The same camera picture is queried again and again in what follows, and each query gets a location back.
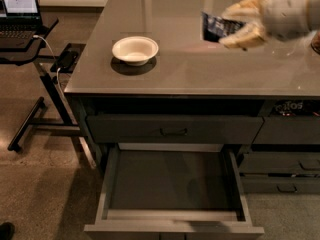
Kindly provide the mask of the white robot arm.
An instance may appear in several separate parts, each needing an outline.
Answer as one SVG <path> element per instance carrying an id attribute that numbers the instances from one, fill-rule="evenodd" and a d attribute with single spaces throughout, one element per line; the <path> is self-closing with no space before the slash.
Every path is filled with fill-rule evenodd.
<path id="1" fill-rule="evenodd" d="M 320 28 L 320 0 L 241 0 L 222 17 L 245 26 L 219 43 L 229 49 L 263 45 L 269 38 L 289 41 Z"/>

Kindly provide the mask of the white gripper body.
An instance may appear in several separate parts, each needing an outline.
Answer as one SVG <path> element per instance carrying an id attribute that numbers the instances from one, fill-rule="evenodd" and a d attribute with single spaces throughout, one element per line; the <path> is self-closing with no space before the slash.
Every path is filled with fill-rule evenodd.
<path id="1" fill-rule="evenodd" d="M 266 32 L 277 39 L 296 39 L 311 31 L 310 0 L 267 0 L 262 22 Z"/>

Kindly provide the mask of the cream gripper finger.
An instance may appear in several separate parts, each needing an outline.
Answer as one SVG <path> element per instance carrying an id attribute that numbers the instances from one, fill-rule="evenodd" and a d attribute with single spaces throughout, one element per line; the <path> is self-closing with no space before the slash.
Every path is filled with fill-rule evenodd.
<path id="1" fill-rule="evenodd" d="M 258 22 L 247 23 L 234 34 L 221 38 L 219 43 L 228 49 L 248 49 L 266 42 L 265 27 Z"/>
<path id="2" fill-rule="evenodd" d="M 227 20 L 249 22 L 266 19 L 266 6 L 270 0 L 241 0 L 227 7 L 221 17 Z"/>

